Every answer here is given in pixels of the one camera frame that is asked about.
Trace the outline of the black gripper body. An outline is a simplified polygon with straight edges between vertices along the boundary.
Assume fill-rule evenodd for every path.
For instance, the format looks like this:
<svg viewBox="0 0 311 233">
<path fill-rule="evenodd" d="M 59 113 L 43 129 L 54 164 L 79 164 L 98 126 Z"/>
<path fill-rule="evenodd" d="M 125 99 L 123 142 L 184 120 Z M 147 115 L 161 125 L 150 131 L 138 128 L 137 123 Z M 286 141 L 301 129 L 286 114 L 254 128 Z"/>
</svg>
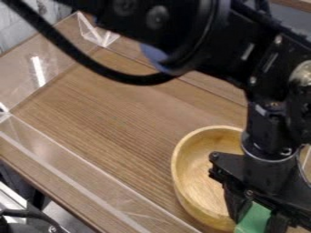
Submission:
<svg viewBox="0 0 311 233">
<path fill-rule="evenodd" d="M 288 156 L 246 148 L 242 155 L 213 152 L 210 177 L 222 185 L 238 183 L 253 202 L 272 212 L 289 212 L 294 228 L 311 228 L 311 182 L 301 165 L 301 152 L 301 148 Z"/>
</svg>

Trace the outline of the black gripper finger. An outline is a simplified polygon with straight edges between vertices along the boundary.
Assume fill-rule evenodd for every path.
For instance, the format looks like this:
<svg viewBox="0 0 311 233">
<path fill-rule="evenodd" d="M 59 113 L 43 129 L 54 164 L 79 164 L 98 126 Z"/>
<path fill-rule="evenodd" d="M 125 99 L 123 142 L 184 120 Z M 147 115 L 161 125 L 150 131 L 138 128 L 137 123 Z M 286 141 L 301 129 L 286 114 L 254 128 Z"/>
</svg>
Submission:
<svg viewBox="0 0 311 233">
<path fill-rule="evenodd" d="M 229 216 L 237 223 L 240 223 L 250 211 L 253 198 L 248 197 L 246 188 L 233 181 L 228 181 L 224 184 L 224 196 Z"/>
<path fill-rule="evenodd" d="M 293 215 L 286 211 L 273 211 L 266 223 L 265 233 L 288 233 L 296 226 Z"/>
</svg>

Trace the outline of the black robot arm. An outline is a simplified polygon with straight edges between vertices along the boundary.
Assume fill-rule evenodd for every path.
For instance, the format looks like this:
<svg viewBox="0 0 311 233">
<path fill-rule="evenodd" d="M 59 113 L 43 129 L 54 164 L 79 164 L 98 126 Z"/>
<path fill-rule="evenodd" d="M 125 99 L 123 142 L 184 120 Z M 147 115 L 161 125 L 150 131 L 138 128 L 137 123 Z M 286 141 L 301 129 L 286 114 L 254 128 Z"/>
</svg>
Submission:
<svg viewBox="0 0 311 233">
<path fill-rule="evenodd" d="M 252 203 L 272 212 L 265 233 L 311 230 L 311 181 L 300 154 L 311 144 L 311 40 L 285 26 L 268 0 L 62 0 L 99 27 L 141 42 L 157 72 L 127 75 L 70 53 L 118 82 L 155 85 L 198 71 L 244 90 L 249 101 L 241 155 L 212 154 L 230 217 Z"/>
</svg>

